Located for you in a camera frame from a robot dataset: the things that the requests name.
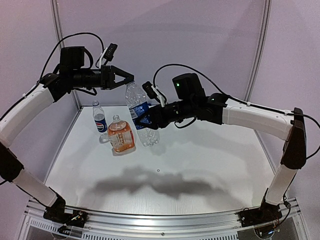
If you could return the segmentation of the orange label bottle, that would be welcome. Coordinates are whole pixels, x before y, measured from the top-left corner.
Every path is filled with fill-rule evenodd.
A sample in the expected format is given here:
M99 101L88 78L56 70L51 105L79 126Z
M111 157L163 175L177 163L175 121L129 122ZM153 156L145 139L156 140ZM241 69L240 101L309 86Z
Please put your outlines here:
M130 124L120 119L119 115L112 117L112 123L107 129L109 141L115 153L120 154L135 147L134 135Z

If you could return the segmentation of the clear bottle blue text label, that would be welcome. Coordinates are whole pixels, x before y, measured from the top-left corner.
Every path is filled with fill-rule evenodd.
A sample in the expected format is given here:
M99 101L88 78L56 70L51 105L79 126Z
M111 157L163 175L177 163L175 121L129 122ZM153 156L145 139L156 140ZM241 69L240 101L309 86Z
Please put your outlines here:
M146 94L134 81L126 85L125 101L142 145L144 147L151 147L157 144L160 139L159 131L138 125L137 123L137 118L149 110L149 105Z

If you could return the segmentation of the Pepsi bottle blue label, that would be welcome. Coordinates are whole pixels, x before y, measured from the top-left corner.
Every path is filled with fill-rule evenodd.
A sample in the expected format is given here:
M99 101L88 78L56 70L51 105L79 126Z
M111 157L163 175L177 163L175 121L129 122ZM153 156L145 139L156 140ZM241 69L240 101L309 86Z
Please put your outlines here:
M104 144L110 141L108 135L108 125L106 122L105 112L103 108L100 106L98 100L94 100L92 102L92 116L97 128L97 131L100 134L99 142Z

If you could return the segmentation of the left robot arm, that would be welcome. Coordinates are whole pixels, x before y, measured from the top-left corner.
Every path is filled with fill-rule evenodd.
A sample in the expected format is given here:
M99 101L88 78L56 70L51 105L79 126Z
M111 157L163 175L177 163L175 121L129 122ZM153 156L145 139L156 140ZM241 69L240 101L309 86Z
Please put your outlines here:
M44 124L36 126L35 120L42 111L57 103L73 90L95 95L97 89L113 90L134 81L134 76L116 66L112 61L117 45L102 50L93 67L91 53L84 46L64 47L54 70L42 74L30 91L22 96L0 118L0 176L44 207L43 218L64 227L82 228L88 214L83 210L66 212L65 199L32 174L12 152L21 143L31 146L29 140L43 137L48 130Z

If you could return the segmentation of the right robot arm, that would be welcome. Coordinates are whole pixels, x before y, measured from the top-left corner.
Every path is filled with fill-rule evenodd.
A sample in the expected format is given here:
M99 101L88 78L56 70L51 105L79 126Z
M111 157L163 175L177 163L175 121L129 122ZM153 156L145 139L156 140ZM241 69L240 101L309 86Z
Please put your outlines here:
M282 216L280 204L289 209L286 193L298 170L307 162L307 137L303 111L280 110L244 102L225 93L205 94L199 77L195 73L185 73L172 80L178 101L166 103L154 83L142 85L150 99L159 104L136 119L139 126L153 130L164 129L170 123L181 123L185 119L205 121L217 125L240 126L256 132L263 149L261 133L272 135L283 141L282 155L271 184L265 191L259 207L247 208L238 212L242 227L264 225L277 221L280 226Z

